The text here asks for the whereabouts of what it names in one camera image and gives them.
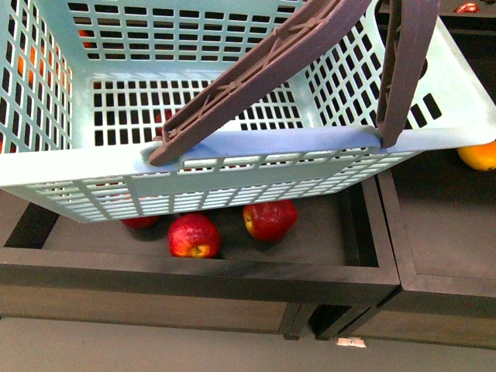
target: dark gray handle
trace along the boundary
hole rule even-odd
[[[382,147],[403,131],[436,27],[440,0],[391,0],[386,54],[377,107]]]

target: produce bin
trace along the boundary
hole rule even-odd
[[[299,220],[275,244],[248,234],[241,207],[205,212],[222,236],[217,259],[170,257],[174,215],[136,231],[57,218],[4,191],[0,202],[0,316],[297,339],[317,304],[365,311],[399,284],[372,179],[296,200]]]
[[[0,187],[80,222],[332,194],[423,150],[488,142],[496,109],[438,22],[406,129],[375,128],[384,45],[369,9],[328,53],[163,167],[173,113],[297,0],[2,0]]]

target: wooden display shelf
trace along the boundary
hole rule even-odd
[[[340,334],[496,349],[496,173],[446,150],[378,179],[401,288]]]
[[[297,339],[317,304],[362,313],[399,284],[374,179],[295,200],[297,225],[275,244],[249,236],[241,207],[207,211],[222,236],[221,255],[211,260],[170,257],[167,229],[175,215],[133,231],[120,222],[57,219],[0,197],[6,206],[0,211],[1,316]]]

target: orange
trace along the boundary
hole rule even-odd
[[[485,145],[467,146],[456,149],[466,165],[478,171],[496,169],[496,140]]]

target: fruit display stand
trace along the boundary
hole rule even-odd
[[[446,150],[377,178],[401,287],[339,334],[496,349],[496,173]]]
[[[273,245],[249,236],[242,207],[205,212],[222,236],[209,260],[169,256],[177,215],[137,231],[80,224],[4,192],[0,202],[0,316],[297,339],[317,304],[361,313],[399,284],[374,179],[296,199],[298,222]]]

